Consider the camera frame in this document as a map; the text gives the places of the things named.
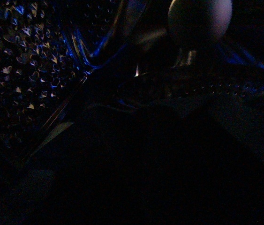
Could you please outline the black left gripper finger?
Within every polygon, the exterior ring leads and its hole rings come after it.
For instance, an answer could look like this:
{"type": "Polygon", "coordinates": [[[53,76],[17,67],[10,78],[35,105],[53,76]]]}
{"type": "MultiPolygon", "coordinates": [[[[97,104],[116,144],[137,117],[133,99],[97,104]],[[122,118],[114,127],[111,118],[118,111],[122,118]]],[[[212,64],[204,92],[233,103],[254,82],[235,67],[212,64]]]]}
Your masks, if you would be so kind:
{"type": "Polygon", "coordinates": [[[46,143],[49,142],[49,139],[55,133],[55,130],[58,129],[65,116],[67,115],[70,106],[73,104],[73,101],[80,94],[83,89],[84,83],[89,79],[89,75],[84,75],[80,82],[73,88],[72,92],[68,97],[57,107],[45,124],[41,127],[39,132],[33,137],[28,145],[23,149],[24,154],[20,156],[20,166],[24,166],[28,160],[40,150],[46,143]]]}

